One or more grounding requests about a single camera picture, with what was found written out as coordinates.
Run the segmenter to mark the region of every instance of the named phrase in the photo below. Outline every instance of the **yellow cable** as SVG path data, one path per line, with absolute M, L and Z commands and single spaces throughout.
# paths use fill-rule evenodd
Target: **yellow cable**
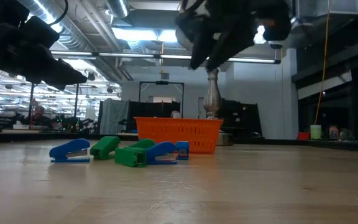
M 327 23 L 326 23 L 326 43 L 324 46 L 324 61 L 323 61 L 323 79 L 321 80 L 321 90 L 320 96 L 318 98 L 317 111 L 316 111 L 316 119 L 314 120 L 314 125 L 317 124 L 318 113 L 321 105 L 321 98 L 323 97 L 323 86 L 324 80 L 326 78 L 326 64 L 327 64 L 327 51 L 328 51 L 328 30 L 329 30 L 329 15 L 331 13 L 331 0 L 328 0 L 328 13 L 327 13 Z

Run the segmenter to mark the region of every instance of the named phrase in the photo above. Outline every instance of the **metal candlestick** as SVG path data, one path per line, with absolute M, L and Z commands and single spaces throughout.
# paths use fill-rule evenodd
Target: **metal candlestick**
M 208 72 L 208 89 L 204 97 L 204 109 L 208 119 L 216 119 L 221 106 L 221 94 L 218 88 L 218 69 Z

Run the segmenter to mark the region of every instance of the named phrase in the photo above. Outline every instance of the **orange basket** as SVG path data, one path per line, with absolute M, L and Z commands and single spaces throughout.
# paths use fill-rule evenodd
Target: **orange basket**
M 220 119 L 135 118 L 139 139 L 155 142 L 188 141 L 190 153 L 212 154 L 215 151 Z

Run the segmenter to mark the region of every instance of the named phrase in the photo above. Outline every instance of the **wooden table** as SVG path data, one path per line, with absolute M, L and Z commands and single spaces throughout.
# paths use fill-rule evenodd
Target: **wooden table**
M 51 164 L 63 142 L 0 144 L 0 223 L 358 223 L 358 152 L 239 145 L 175 166 Z

